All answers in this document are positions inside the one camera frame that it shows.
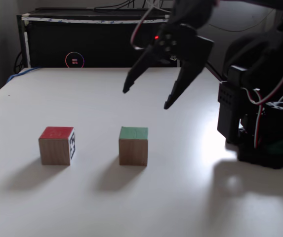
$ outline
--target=table surface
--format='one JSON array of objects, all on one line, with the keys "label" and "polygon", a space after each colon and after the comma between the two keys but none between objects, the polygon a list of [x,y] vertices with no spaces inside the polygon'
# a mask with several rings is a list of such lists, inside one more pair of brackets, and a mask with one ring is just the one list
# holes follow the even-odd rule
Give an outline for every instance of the table surface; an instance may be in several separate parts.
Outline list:
[{"label": "table surface", "polygon": [[[166,111],[179,69],[41,69],[0,90],[0,237],[281,237],[283,169],[236,161],[204,71]],[[73,126],[72,165],[42,166],[47,126]],[[149,128],[148,167],[119,166],[122,126]]]}]

